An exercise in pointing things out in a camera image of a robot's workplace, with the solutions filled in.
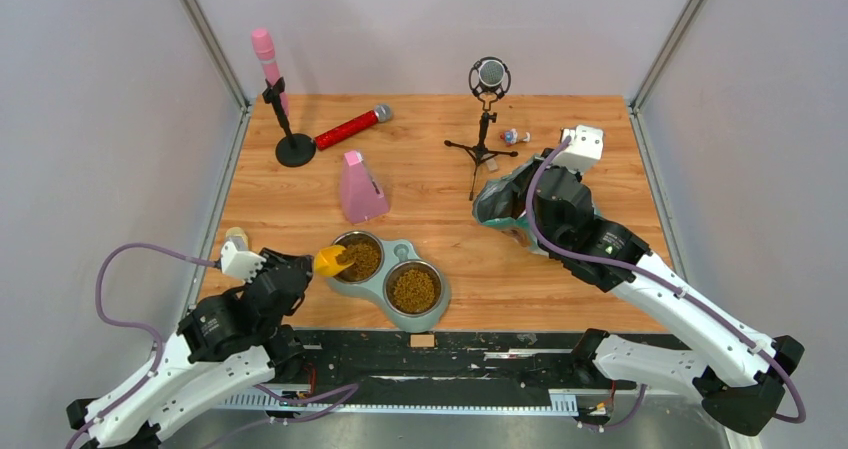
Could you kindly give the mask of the yellow plastic scoop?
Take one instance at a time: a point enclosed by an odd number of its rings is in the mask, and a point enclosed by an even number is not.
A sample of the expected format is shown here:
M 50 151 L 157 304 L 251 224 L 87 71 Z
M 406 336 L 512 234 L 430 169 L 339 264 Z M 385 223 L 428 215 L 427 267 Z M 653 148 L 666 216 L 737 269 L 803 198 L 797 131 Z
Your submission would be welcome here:
M 322 277 L 335 277 L 354 262 L 345 256 L 347 248 L 342 245 L 332 245 L 322 248 L 314 257 L 313 270 Z

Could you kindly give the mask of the green pet food bag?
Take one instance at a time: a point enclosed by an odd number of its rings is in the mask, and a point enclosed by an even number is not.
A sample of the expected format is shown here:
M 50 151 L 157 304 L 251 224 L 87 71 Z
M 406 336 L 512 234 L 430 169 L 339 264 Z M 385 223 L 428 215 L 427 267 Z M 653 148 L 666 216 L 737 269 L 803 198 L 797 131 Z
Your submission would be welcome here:
M 486 182 L 473 200 L 472 216 L 483 227 L 509 238 L 531 254 L 546 256 L 526 218 L 528 185 L 542 157 L 534 155 L 509 174 Z

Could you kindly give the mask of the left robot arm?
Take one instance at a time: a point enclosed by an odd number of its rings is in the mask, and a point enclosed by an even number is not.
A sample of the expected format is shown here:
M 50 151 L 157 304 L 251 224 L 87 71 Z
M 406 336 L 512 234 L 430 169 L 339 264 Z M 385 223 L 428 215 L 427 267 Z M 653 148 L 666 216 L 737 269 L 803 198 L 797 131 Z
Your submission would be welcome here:
M 106 395 L 67 406 L 73 441 L 86 436 L 87 448 L 155 448 L 229 396 L 304 374 L 303 344 L 283 320 L 305 300 L 313 256 L 228 242 L 215 261 L 187 260 L 240 284 L 202 299 L 167 337 L 140 324 L 154 341 L 150 358 Z

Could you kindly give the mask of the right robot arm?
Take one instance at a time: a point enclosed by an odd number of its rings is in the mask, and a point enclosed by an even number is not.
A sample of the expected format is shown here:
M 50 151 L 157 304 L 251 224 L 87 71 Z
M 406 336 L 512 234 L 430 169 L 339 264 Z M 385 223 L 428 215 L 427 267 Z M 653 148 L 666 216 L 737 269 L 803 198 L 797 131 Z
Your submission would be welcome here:
M 673 392 L 746 436 L 772 420 L 801 424 L 807 408 L 792 380 L 805 352 L 791 336 L 773 338 L 729 315 L 679 277 L 624 225 L 597 215 L 577 174 L 557 165 L 563 146 L 533 164 L 523 195 L 539 248 L 577 279 L 632 304 L 686 345 L 674 351 L 587 330 L 571 359 L 584 386 L 605 378 Z

